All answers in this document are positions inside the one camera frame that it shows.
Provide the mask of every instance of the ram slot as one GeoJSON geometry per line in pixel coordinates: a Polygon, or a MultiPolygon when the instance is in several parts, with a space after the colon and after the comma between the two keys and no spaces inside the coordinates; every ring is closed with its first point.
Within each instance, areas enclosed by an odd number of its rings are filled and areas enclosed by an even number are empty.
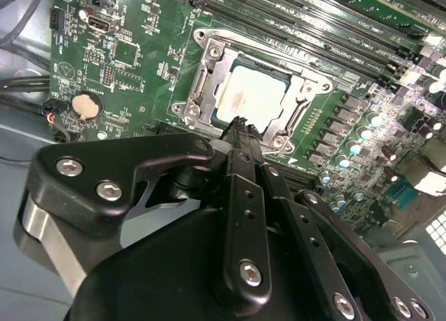
{"type": "Polygon", "coordinates": [[[418,42],[408,39],[392,27],[370,19],[333,0],[287,0],[297,6],[308,8],[308,13],[329,23],[336,23],[355,32],[365,34],[369,39],[389,48],[404,46],[414,49],[418,42]]]}
{"type": "Polygon", "coordinates": [[[320,19],[315,19],[310,15],[301,13],[295,6],[288,2],[281,0],[237,1],[274,15],[291,25],[298,25],[306,32],[310,32],[321,40],[327,40],[329,42],[328,44],[339,44],[382,65],[386,65],[389,58],[392,58],[392,49],[376,44],[364,36],[343,29],[340,26],[327,24],[320,19]]]}
{"type": "MultiPolygon", "coordinates": [[[[216,0],[203,0],[203,1],[205,2],[201,5],[202,8],[205,8],[211,13],[217,13],[218,15],[226,17],[230,20],[241,22],[245,26],[253,27],[259,31],[262,31],[263,33],[275,37],[278,40],[286,41],[287,43],[290,43],[290,45],[295,45],[296,48],[303,49],[306,52],[316,55],[317,57],[325,58],[330,60],[331,62],[335,62],[339,65],[342,65],[346,67],[345,71],[347,72],[354,71],[359,73],[360,75],[366,76],[375,81],[379,78],[380,72],[377,69],[380,69],[381,66],[373,64],[372,61],[362,58],[363,60],[362,64],[359,64],[357,61],[353,62],[347,59],[345,56],[334,54],[333,52],[330,52],[324,48],[314,45],[314,43],[310,45],[311,43],[306,40],[303,40],[299,37],[295,37],[290,33],[287,33],[286,31],[278,29],[277,27],[267,25],[267,22],[264,22],[263,20],[259,20],[253,17],[247,17],[246,13],[239,13],[237,10],[234,9],[233,6],[226,6],[224,4],[218,3],[216,0]]],[[[246,11],[252,10],[249,9],[247,6],[244,6],[243,8],[246,11]]]]}

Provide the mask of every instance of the metal cylinder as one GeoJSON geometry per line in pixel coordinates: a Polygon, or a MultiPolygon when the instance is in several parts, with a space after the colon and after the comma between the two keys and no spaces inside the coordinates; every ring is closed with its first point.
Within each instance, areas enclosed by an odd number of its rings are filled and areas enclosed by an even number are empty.
{"type": "Polygon", "coordinates": [[[383,119],[376,112],[371,112],[367,115],[367,120],[372,127],[380,127],[383,124],[383,119]]]}
{"type": "Polygon", "coordinates": [[[345,169],[350,166],[350,160],[345,155],[340,155],[336,158],[336,162],[339,165],[339,168],[345,169]]]}
{"type": "Polygon", "coordinates": [[[395,152],[389,146],[383,146],[381,148],[381,152],[384,154],[384,156],[387,157],[389,161],[394,161],[397,158],[395,152]]]}
{"type": "Polygon", "coordinates": [[[361,145],[354,140],[347,142],[347,148],[350,151],[350,155],[358,155],[361,151],[361,145]]]}
{"type": "Polygon", "coordinates": [[[371,130],[369,130],[369,128],[365,127],[365,126],[361,126],[359,127],[357,130],[357,135],[359,135],[361,137],[362,140],[370,140],[371,136],[372,136],[372,132],[371,130]]]}

